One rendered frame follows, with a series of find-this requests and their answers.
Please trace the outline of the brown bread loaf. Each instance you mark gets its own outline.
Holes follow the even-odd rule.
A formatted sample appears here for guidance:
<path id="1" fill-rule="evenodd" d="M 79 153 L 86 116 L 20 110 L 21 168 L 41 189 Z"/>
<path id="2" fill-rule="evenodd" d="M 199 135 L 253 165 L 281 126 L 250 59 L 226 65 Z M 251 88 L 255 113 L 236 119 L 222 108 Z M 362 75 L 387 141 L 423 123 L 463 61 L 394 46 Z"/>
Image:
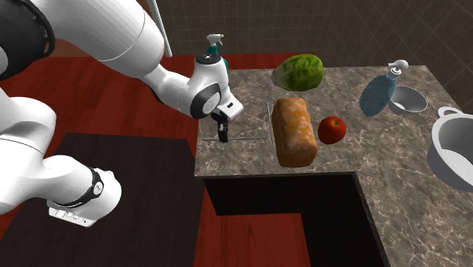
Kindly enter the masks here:
<path id="1" fill-rule="evenodd" d="M 318 144 L 305 100 L 278 99 L 271 123 L 279 165 L 285 168 L 309 166 L 318 154 Z"/>

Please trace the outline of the teal spray bottle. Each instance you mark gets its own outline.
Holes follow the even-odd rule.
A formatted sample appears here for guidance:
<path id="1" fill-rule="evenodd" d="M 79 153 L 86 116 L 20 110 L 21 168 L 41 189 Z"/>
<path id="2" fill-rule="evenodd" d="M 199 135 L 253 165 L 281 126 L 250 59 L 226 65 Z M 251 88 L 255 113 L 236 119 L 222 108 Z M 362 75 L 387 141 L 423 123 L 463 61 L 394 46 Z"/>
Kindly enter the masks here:
<path id="1" fill-rule="evenodd" d="M 223 45 L 221 39 L 224 37 L 222 33 L 211 33 L 206 36 L 206 39 L 209 41 L 209 47 L 207 48 L 207 53 L 211 55 L 219 55 L 218 45 Z"/>

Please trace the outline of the green lettuce head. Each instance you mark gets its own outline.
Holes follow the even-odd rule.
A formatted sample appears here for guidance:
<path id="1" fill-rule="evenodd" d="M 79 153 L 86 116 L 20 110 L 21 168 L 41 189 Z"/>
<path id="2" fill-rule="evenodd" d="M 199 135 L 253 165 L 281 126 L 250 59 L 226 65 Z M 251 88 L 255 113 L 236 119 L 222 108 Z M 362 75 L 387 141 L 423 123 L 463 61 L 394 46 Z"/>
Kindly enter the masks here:
<path id="1" fill-rule="evenodd" d="M 271 81 L 287 91 L 305 92 L 317 88 L 323 79 L 323 64 L 312 54 L 294 55 L 271 73 Z"/>

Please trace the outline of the dark robot stand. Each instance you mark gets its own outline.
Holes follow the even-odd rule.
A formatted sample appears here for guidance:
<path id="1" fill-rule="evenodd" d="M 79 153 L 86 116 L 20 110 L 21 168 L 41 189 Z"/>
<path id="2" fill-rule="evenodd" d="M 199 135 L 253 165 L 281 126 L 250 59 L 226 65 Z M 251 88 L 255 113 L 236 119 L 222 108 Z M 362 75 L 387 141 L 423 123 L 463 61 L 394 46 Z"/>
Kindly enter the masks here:
<path id="1" fill-rule="evenodd" d="M 0 267 L 193 267 L 204 185 L 186 140 L 69 133 L 57 152 L 113 171 L 120 202 L 85 228 L 27 201 L 0 240 Z"/>

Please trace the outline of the red apple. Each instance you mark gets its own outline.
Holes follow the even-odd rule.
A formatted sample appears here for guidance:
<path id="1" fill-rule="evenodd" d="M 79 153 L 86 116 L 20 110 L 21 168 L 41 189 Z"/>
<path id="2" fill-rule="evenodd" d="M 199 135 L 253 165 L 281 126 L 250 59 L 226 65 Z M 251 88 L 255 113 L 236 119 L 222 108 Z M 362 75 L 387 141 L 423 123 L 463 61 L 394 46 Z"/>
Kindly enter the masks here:
<path id="1" fill-rule="evenodd" d="M 346 135 L 346 124 L 338 117 L 330 116 L 318 125 L 319 140 L 326 145 L 341 141 Z"/>

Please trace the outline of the white thin rod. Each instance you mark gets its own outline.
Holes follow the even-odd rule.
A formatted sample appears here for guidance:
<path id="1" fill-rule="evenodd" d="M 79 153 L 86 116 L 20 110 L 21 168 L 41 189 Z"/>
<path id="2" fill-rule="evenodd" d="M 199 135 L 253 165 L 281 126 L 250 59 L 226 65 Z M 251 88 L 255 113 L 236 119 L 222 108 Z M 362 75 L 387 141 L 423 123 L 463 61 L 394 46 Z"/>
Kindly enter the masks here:
<path id="1" fill-rule="evenodd" d="M 146 0 L 146 3 L 149 7 L 150 13 L 152 14 L 152 19 L 154 20 L 155 24 L 159 28 L 163 40 L 164 40 L 164 55 L 167 58 L 171 58 L 173 56 L 173 53 L 171 51 L 171 46 L 168 41 L 168 35 L 166 34 L 166 30 L 164 28 L 163 20 L 161 18 L 161 13 L 159 11 L 157 1 L 156 0 Z"/>

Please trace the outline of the blue soap dispenser bottle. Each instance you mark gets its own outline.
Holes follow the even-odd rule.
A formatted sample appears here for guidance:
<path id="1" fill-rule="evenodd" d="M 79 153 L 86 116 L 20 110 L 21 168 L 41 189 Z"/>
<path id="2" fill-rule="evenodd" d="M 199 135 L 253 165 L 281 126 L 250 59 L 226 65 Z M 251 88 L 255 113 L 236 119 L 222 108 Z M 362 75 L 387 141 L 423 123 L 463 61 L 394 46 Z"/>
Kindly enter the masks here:
<path id="1" fill-rule="evenodd" d="M 398 76 L 409 67 L 409 63 L 400 59 L 389 63 L 388 67 L 389 71 L 375 77 L 360 96 L 359 105 L 365 116 L 375 116 L 385 108 L 396 89 Z"/>

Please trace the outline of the grey bowl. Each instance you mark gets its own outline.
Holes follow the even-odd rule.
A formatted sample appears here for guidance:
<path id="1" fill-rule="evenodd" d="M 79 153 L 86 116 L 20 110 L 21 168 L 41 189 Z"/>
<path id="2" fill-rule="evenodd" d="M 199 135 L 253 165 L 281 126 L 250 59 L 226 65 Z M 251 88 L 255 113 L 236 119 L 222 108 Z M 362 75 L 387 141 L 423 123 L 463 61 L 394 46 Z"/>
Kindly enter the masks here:
<path id="1" fill-rule="evenodd" d="M 423 112 L 428 102 L 415 88 L 395 86 L 388 92 L 390 110 L 397 115 L 413 115 Z"/>

